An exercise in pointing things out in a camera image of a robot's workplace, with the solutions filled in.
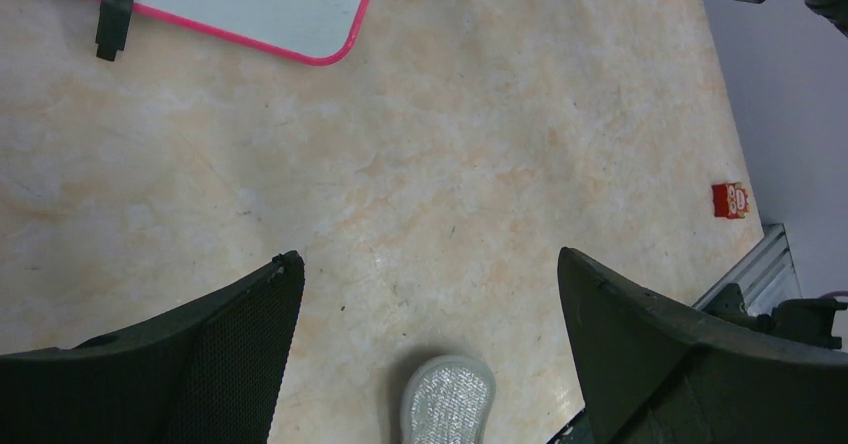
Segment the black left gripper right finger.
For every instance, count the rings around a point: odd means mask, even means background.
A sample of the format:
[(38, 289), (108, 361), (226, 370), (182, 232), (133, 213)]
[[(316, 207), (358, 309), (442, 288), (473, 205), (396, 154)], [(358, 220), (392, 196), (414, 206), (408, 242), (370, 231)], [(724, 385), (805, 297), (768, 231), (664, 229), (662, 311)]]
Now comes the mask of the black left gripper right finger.
[(843, 443), (847, 356), (833, 298), (746, 312), (738, 285), (703, 308), (642, 287), (586, 254), (558, 260), (585, 406), (561, 443)]

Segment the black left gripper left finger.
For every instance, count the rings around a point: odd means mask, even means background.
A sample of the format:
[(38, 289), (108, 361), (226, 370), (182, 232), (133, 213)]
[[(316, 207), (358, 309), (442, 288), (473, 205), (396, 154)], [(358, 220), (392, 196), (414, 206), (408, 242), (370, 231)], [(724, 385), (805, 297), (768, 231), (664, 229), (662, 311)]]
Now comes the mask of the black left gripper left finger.
[(4, 355), (2, 441), (265, 442), (304, 286), (304, 261), (290, 251), (76, 347)]

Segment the silver mesh eraser sponge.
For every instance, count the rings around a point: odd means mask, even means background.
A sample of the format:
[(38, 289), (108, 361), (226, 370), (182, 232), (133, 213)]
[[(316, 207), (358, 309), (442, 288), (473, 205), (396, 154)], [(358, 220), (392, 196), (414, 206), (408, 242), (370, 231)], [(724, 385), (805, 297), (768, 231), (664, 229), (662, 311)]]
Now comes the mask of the silver mesh eraser sponge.
[(495, 376), (485, 363), (462, 355), (430, 359), (404, 388), (400, 441), (478, 444), (495, 396)]

